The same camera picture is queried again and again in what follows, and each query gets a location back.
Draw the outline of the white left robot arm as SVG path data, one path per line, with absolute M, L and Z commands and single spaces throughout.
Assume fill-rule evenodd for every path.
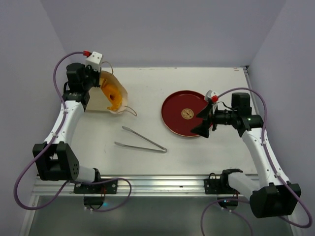
M 99 87 L 101 67 L 72 63 L 66 67 L 67 82 L 63 87 L 62 104 L 56 123 L 41 144 L 32 152 L 41 180 L 85 182 L 91 193 L 101 190 L 102 180 L 96 168 L 80 165 L 70 147 L 79 119 L 86 110 L 92 87 Z

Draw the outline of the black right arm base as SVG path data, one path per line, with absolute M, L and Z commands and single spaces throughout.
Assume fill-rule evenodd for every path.
M 239 192 L 230 187 L 224 186 L 221 182 L 221 177 L 215 173 L 210 173 L 206 179 L 204 179 L 205 194 L 208 195 L 227 195 L 227 198 L 237 199 Z M 238 206 L 237 201 L 226 200 L 224 197 L 217 197 L 218 200 L 224 199 L 219 202 L 218 205 L 224 209 L 235 210 Z

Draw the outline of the fake orange ring donut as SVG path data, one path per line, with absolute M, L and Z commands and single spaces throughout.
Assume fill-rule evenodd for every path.
M 111 103 L 111 106 L 107 107 L 107 109 L 117 112 L 123 102 L 122 93 L 120 92 L 118 86 L 110 79 L 103 79 L 100 88 L 108 101 Z

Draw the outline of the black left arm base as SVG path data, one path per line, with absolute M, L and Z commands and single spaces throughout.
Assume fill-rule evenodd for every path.
M 98 185 L 76 184 L 73 193 L 84 195 L 83 204 L 86 208 L 100 209 L 105 203 L 106 195 L 116 194 L 118 187 L 117 180 L 104 180 L 108 182 Z

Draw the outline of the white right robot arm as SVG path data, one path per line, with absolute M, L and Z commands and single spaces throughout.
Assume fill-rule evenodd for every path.
M 240 169 L 226 169 L 219 178 L 209 178 L 205 184 L 225 193 L 239 192 L 249 200 L 256 218 L 291 215 L 301 195 L 300 186 L 291 183 L 282 171 L 268 142 L 262 117 L 252 114 L 250 95 L 236 92 L 231 98 L 231 109 L 219 110 L 216 93 L 208 91 L 207 105 L 197 114 L 202 122 L 191 132 L 208 138 L 218 125 L 232 126 L 250 152 L 259 182 L 255 183 Z

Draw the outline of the white paper bag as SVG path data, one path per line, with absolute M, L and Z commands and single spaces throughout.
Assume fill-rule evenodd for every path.
M 120 92 L 122 93 L 122 97 L 123 97 L 122 106 L 119 108 L 119 110 L 117 112 L 113 112 L 113 111 L 108 110 L 107 107 L 110 107 L 111 103 L 108 101 L 108 99 L 106 98 L 106 96 L 102 92 L 101 88 L 99 87 L 99 88 L 92 88 L 90 90 L 90 92 L 89 92 L 90 93 L 90 100 L 89 100 L 88 105 L 86 107 L 86 111 L 89 111 L 89 112 L 110 112 L 110 113 L 116 114 L 116 115 L 122 114 L 124 112 L 128 112 L 128 113 L 131 113 L 132 115 L 134 115 L 136 117 L 137 112 L 128 105 L 128 93 L 127 93 L 126 89 L 123 87 L 123 85 L 119 82 L 119 80 L 114 75 L 114 70 L 113 70 L 111 63 L 109 63 L 107 61 L 103 61 L 101 64 L 104 64 L 104 63 L 109 64 L 109 66 L 111 68 L 111 72 L 108 72 L 102 68 L 101 77 L 100 77 L 100 86 L 101 86 L 103 79 L 110 79 L 112 82 L 114 82 L 118 86 Z

